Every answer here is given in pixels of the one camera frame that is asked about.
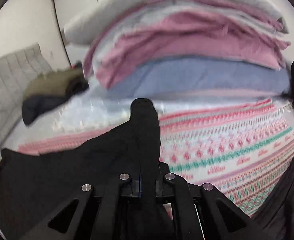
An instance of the dark blue fabric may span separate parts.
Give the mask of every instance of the dark blue fabric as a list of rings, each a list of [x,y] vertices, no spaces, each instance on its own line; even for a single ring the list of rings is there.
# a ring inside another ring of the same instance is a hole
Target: dark blue fabric
[[[240,61],[189,56],[149,61],[108,90],[107,96],[137,98],[207,89],[251,89],[281,94],[289,86],[285,69],[277,71]]]

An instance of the silver screw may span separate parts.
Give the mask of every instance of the silver screw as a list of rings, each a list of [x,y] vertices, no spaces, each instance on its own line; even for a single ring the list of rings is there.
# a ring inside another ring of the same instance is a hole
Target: silver screw
[[[210,184],[210,183],[205,183],[203,185],[203,187],[204,187],[205,190],[208,190],[208,191],[211,191],[214,188],[214,186],[212,184]]]
[[[175,175],[172,174],[172,173],[167,173],[167,174],[165,175],[165,178],[166,178],[166,179],[169,179],[169,180],[172,180],[172,179],[175,178]]]
[[[85,185],[83,185],[83,186],[81,187],[81,189],[82,189],[83,191],[89,191],[89,190],[91,190],[91,185],[89,185],[89,184],[85,184]]]
[[[127,180],[127,179],[129,179],[129,175],[127,173],[123,173],[119,176],[119,178],[122,180]]]

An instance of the pink sheet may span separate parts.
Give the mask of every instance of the pink sheet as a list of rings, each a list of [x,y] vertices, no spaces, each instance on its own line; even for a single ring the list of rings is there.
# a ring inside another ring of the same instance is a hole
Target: pink sheet
[[[114,26],[116,25],[119,21],[121,21],[122,19],[126,18],[127,16],[131,15],[132,13],[139,11],[141,8],[150,5],[150,4],[154,4],[154,3],[158,3],[158,2],[162,2],[162,1],[166,1],[166,0],[149,0],[149,1],[145,1],[143,3],[141,3],[138,6],[135,6],[133,8],[131,8],[130,10],[128,10],[127,12],[125,12],[124,14],[122,14],[120,17],[116,18],[114,20],[114,22],[112,24],[110,24],[110,26],[108,26],[106,28],[106,30],[104,31],[104,33],[102,33],[99,37],[97,37],[97,39],[95,39],[90,47],[90,50],[88,51],[84,64],[83,64],[83,71],[84,71],[84,75],[85,77],[88,77],[89,75],[92,74],[93,69],[91,66],[91,61],[92,61],[92,56],[95,52],[95,49],[97,47],[97,45],[99,44],[99,42],[101,41],[101,39],[104,37],[104,35]],[[264,11],[255,8],[251,5],[248,4],[240,4],[240,3],[235,3],[235,2],[231,2],[228,0],[191,0],[194,2],[199,2],[199,3],[203,3],[203,4],[207,4],[207,5],[211,5],[211,6],[217,6],[217,7],[221,7],[221,8],[233,8],[233,9],[237,9],[240,10],[244,13],[247,13],[249,15],[251,15],[252,17],[267,23],[269,25],[271,25],[273,28],[275,28],[275,30],[277,31],[281,31],[283,29],[283,25],[282,23],[276,21],[275,19],[273,19],[271,16],[269,16],[268,14],[266,14]]]
[[[150,59],[178,55],[242,60],[279,70],[285,67],[280,51],[288,45],[217,13],[184,11],[123,35],[96,77],[109,89]]]

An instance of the patterned blanket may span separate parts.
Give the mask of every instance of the patterned blanket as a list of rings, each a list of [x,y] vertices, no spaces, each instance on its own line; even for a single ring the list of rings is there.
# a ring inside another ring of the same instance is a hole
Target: patterned blanket
[[[214,184],[249,216],[294,156],[294,131],[271,99],[159,117],[160,161],[189,183]],[[21,145],[38,154],[75,148],[114,127]]]

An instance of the upholstered headboard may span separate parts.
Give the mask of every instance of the upholstered headboard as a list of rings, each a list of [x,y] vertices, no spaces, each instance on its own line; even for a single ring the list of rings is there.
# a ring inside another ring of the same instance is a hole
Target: upholstered headboard
[[[21,117],[22,96],[29,82],[51,70],[38,44],[0,58],[0,147]]]

